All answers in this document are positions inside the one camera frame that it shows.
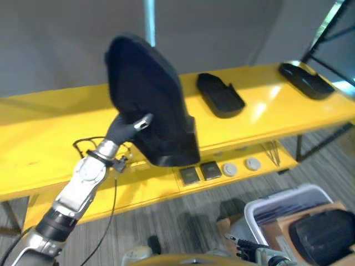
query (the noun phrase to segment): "gray wall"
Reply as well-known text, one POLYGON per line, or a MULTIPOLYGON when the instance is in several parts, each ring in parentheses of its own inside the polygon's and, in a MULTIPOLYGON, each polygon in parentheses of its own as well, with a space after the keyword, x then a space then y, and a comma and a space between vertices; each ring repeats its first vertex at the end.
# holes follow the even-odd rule
POLYGON ((285 0, 265 43, 250 64, 299 60, 335 0, 285 0))
POLYGON ((0 96, 106 82, 109 42, 144 36, 142 1, 1 0, 0 96))
MULTIPOLYGON (((352 5, 346 10, 330 34, 337 33, 341 29, 348 28, 351 25, 355 25, 355 1, 352 2, 352 5)), ((319 46, 319 50, 315 56, 329 63, 334 68, 339 69, 349 78, 354 79, 355 31, 352 31, 347 35, 339 37, 333 41, 323 43, 321 46, 319 46)), ((341 80, 341 78, 313 61, 310 61, 310 66, 315 68, 320 74, 324 75, 331 81, 341 80)))
MULTIPOLYGON (((333 3, 156 0, 156 46, 179 73, 299 59, 333 3)), ((103 54, 122 31, 144 37, 143 0, 2 0, 0 96, 106 82, 103 54)), ((351 42, 319 54, 351 73, 351 42)))
POLYGON ((156 0, 156 47, 179 73, 246 65, 282 0, 156 0))

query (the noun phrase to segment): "metal rod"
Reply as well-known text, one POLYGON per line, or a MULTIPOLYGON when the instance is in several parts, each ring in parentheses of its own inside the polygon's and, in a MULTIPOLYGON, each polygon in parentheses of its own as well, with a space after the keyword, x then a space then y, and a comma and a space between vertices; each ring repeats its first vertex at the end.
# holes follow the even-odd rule
POLYGON ((350 4, 352 0, 344 0, 344 2, 341 4, 339 7, 337 13, 334 15, 332 20, 329 22, 328 26, 324 29, 320 37, 316 40, 314 45, 310 47, 310 49, 305 53, 305 55, 302 57, 301 61, 303 63, 307 63, 309 59, 311 58, 311 55, 316 52, 318 49, 318 46, 324 41, 326 38, 328 32, 337 24, 338 19, 340 16, 344 13, 344 11, 347 9, 348 5, 350 4))
POLYGON ((303 160, 307 159, 320 149, 324 148, 326 145, 330 144, 334 140, 336 140, 338 137, 346 133, 348 130, 350 130, 352 127, 354 127, 353 124, 347 123, 344 126, 342 126, 340 129, 338 129, 336 132, 333 133, 333 135, 325 138, 323 141, 321 141, 317 146, 311 148, 309 151, 307 151, 304 155, 300 155, 298 158, 296 158, 297 162, 302 162, 303 160))
POLYGON ((311 56, 311 58, 316 61, 318 64, 322 65, 323 67, 329 69, 331 72, 333 72, 334 74, 338 75, 339 77, 341 77, 343 80, 345 80, 346 82, 350 83, 351 85, 355 86, 355 81, 348 78, 347 76, 345 76, 344 74, 340 73, 337 69, 333 68, 332 66, 328 65, 327 63, 325 63, 324 61, 311 56))
POLYGON ((325 37, 325 38, 323 39, 323 43, 329 42, 330 40, 334 40, 334 39, 336 39, 336 38, 339 38, 339 37, 341 37, 341 36, 343 36, 343 35, 345 35, 345 34, 351 32, 351 31, 353 31, 353 30, 355 30, 355 25, 353 25, 353 26, 351 26, 351 27, 349 27, 349 28, 346 28, 346 29, 344 29, 344 30, 341 30, 340 32, 335 33, 335 34, 333 34, 333 35, 331 35, 331 36, 329 36, 329 37, 325 37))
POLYGON ((296 161, 301 157, 302 135, 297 135, 296 161))

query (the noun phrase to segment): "cardboard box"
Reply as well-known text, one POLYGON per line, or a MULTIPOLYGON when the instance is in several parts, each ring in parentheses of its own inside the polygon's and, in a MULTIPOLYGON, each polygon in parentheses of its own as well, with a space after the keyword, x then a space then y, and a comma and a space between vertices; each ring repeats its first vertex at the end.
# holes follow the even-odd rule
MULTIPOLYGON (((261 229, 263 230, 263 234, 266 240, 268 241, 269 245, 271 246, 271 248, 285 252, 293 261, 305 263, 306 261, 297 252, 297 249, 292 244, 290 235, 288 233, 288 228, 291 223, 301 219, 303 216, 307 214, 314 214, 314 213, 323 212, 330 209, 346 209, 346 208, 340 202, 325 204, 315 208, 307 209, 302 212, 292 214, 287 217, 279 218, 275 222, 261 226, 261 229)), ((332 266, 345 266, 345 265, 355 265, 355 254, 346 256, 345 258, 332 264, 332 266)))

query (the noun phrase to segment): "black tray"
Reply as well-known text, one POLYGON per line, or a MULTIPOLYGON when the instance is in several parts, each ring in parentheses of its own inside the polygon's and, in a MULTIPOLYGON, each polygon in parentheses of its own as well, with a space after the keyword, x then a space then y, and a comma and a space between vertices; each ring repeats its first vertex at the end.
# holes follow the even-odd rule
POLYGON ((245 102, 232 84, 225 85, 218 76, 209 73, 199 74, 197 88, 211 111, 219 118, 233 117, 245 107, 245 102))
POLYGON ((309 98, 322 100, 334 92, 334 88, 318 74, 312 75, 298 66, 283 63, 278 71, 309 98))

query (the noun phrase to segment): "table leg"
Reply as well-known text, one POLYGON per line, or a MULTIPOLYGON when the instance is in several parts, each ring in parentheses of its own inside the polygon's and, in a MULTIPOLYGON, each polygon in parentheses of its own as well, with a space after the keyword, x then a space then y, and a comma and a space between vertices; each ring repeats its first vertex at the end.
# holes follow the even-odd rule
MULTIPOLYGON (((337 138, 342 136, 344 133, 349 131, 352 127, 354 127, 354 125, 352 123, 347 123, 347 124, 343 125, 336 132, 334 132, 331 136, 325 138, 320 143, 318 143, 318 145, 316 145, 315 147, 313 147, 310 150, 306 151, 305 154, 302 154, 302 152, 301 152, 302 135, 298 135, 297 136, 296 161, 297 162, 302 162, 305 159, 309 158, 310 156, 312 156, 313 154, 318 152, 320 149, 324 148, 325 146, 327 146, 328 144, 332 143, 334 140, 336 140, 337 138)), ((280 171, 278 173, 279 174, 283 174, 283 173, 285 173, 285 172, 287 172, 289 170, 290 169, 286 169, 286 170, 280 171)))
POLYGON ((0 234, 6 235, 6 236, 17 236, 18 234, 21 234, 21 227, 17 221, 16 215, 12 210, 12 207, 8 201, 1 202, 1 205, 3 206, 6 215, 10 221, 10 224, 12 228, 5 228, 1 227, 0 228, 0 234))

